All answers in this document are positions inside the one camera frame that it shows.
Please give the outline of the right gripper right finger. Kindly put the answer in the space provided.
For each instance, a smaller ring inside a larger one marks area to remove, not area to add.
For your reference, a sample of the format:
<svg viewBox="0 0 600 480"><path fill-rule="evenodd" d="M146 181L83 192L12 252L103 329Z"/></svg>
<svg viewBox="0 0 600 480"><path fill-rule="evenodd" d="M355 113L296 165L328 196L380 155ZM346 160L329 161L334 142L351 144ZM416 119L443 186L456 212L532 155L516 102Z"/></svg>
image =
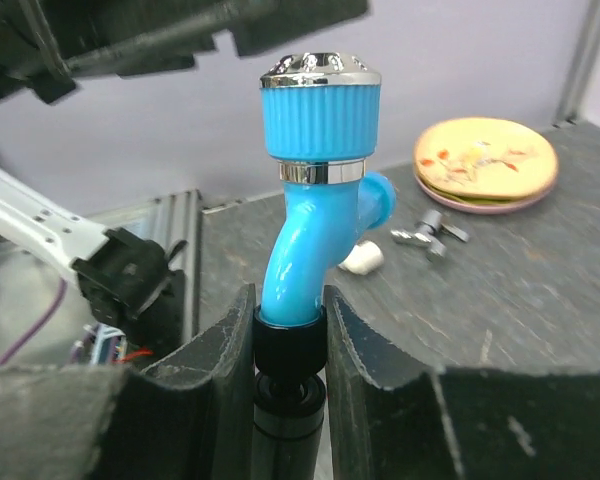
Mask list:
<svg viewBox="0 0 600 480"><path fill-rule="evenodd" d="M324 292L338 479L600 479L600 370L433 367Z"/></svg>

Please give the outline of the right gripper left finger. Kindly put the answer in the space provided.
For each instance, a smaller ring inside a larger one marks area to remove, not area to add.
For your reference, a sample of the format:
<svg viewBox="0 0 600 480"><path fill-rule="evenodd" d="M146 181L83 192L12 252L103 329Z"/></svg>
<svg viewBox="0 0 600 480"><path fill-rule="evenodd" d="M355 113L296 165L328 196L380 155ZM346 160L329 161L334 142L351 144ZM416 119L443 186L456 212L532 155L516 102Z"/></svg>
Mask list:
<svg viewBox="0 0 600 480"><path fill-rule="evenodd" d="M143 371L0 368L0 479L248 478L255 301Z"/></svg>

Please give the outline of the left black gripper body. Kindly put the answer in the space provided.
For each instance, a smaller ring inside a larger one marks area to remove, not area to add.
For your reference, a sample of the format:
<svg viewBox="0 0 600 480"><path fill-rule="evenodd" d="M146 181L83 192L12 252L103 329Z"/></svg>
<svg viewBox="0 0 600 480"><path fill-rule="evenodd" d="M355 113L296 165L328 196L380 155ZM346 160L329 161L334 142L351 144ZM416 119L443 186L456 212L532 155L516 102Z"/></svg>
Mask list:
<svg viewBox="0 0 600 480"><path fill-rule="evenodd" d="M80 78L187 70L228 31L241 57L364 16L367 1L0 1L0 101Z"/></svg>

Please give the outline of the black cylindrical adapter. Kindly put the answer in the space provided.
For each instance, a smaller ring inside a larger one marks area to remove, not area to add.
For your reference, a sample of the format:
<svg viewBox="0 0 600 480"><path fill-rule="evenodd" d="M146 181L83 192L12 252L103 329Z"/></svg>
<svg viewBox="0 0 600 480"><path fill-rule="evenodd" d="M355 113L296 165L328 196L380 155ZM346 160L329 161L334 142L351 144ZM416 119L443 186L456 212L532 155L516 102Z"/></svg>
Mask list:
<svg viewBox="0 0 600 480"><path fill-rule="evenodd" d="M254 310L251 477L312 479L324 422L327 318L302 326L274 326Z"/></svg>

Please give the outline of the blue water faucet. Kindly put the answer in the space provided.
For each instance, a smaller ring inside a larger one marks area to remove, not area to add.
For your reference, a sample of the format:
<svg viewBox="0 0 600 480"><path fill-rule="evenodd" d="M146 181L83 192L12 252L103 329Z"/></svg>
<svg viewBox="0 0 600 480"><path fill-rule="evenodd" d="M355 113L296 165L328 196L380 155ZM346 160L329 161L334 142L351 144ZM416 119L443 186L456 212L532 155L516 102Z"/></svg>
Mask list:
<svg viewBox="0 0 600 480"><path fill-rule="evenodd" d="M279 166L286 220L266 269L261 315L299 327L321 310L329 269L393 213L390 181L367 172L381 75L356 55L286 55L260 78L265 146Z"/></svg>

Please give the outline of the white pvc elbow left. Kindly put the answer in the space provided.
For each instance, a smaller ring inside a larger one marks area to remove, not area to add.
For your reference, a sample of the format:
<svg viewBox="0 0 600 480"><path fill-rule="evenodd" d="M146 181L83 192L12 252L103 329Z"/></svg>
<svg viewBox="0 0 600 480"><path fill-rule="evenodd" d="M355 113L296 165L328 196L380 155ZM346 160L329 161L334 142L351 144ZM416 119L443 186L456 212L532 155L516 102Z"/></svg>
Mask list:
<svg viewBox="0 0 600 480"><path fill-rule="evenodd" d="M380 247L372 241L364 241L356 244L338 267L351 274L364 276L381 267L383 263L384 254Z"/></svg>

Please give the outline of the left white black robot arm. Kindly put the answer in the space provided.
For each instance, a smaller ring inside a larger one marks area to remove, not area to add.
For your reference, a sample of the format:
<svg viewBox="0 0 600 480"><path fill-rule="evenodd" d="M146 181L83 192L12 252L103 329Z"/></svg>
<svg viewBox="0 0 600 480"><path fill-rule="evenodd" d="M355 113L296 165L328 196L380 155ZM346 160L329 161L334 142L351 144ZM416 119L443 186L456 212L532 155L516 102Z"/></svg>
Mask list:
<svg viewBox="0 0 600 480"><path fill-rule="evenodd" d="M0 101L23 89L47 104L80 79L192 69L196 55L231 33L237 54L254 56L350 21L366 1L0 1ZM170 262L131 232L86 220L0 169L0 236L76 286L95 318L157 354L182 343Z"/></svg>

